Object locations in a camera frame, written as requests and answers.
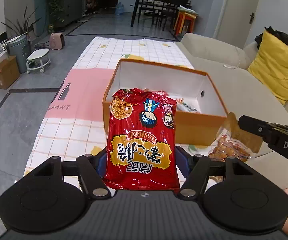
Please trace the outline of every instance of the white stool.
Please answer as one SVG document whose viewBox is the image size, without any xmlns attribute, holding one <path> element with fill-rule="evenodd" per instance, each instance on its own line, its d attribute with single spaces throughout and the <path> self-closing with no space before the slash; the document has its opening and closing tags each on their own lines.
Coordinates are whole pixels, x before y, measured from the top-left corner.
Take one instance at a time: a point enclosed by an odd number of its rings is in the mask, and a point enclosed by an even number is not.
<svg viewBox="0 0 288 240">
<path fill-rule="evenodd" d="M 30 73 L 30 70 L 36 70 L 36 69 L 41 69 L 40 72 L 44 73 L 44 67 L 47 64 L 51 63 L 51 60 L 49 59 L 49 57 L 47 56 L 47 54 L 49 53 L 49 49 L 37 49 L 36 51 L 34 51 L 31 55 L 28 56 L 27 58 L 27 62 L 26 62 L 26 68 L 27 68 L 27 73 Z M 42 59 L 47 59 L 47 62 L 45 64 L 43 64 Z M 35 63 L 40 63 L 41 65 L 35 68 L 30 68 L 29 66 L 31 64 L 35 64 Z"/>
</svg>

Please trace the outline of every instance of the cabinet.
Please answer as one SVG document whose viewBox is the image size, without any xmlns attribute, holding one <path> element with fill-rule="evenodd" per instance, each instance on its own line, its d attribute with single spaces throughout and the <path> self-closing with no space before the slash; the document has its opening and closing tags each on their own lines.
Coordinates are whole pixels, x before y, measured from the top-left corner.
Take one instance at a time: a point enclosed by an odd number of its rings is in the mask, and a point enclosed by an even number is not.
<svg viewBox="0 0 288 240">
<path fill-rule="evenodd" d="M 61 6 L 64 11 L 61 18 L 64 19 L 56 27 L 64 27 L 82 17 L 82 0 L 61 0 Z"/>
</svg>

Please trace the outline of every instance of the door handle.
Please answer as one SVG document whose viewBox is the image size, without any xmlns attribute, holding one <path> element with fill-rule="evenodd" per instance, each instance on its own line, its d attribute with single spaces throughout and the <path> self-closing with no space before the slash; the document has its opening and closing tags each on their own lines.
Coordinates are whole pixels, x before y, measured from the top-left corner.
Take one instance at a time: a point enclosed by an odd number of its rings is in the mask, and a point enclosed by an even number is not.
<svg viewBox="0 0 288 240">
<path fill-rule="evenodd" d="M 253 21 L 254 21 L 254 18 L 255 18 L 255 13 L 252 13 L 252 14 L 250 15 L 250 17 L 251 17 L 251 19 L 250 19 L 250 24 L 252 24 Z"/>
</svg>

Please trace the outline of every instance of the black tool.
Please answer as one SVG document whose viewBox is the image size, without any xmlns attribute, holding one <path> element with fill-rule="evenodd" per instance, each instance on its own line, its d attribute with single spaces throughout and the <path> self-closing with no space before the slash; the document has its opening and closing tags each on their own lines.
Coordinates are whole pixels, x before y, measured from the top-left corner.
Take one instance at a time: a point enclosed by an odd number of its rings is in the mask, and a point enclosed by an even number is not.
<svg viewBox="0 0 288 240">
<path fill-rule="evenodd" d="M 288 158 L 288 127 L 242 116 L 242 129 Z M 0 239 L 288 239 L 288 196 L 237 158 L 212 162 L 175 148 L 177 191 L 118 190 L 102 181 L 106 149 L 71 162 L 52 157 L 6 190 Z M 65 183 L 77 176 L 82 191 Z M 205 192 L 209 176 L 224 180 Z"/>
</svg>

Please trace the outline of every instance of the yellow pillow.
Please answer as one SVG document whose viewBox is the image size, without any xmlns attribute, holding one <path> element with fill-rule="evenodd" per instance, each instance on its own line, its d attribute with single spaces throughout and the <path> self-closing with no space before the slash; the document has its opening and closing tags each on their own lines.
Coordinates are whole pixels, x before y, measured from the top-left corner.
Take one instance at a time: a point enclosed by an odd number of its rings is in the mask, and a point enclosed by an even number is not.
<svg viewBox="0 0 288 240">
<path fill-rule="evenodd" d="M 260 50 L 248 71 L 284 105 L 288 100 L 288 46 L 264 31 Z"/>
</svg>

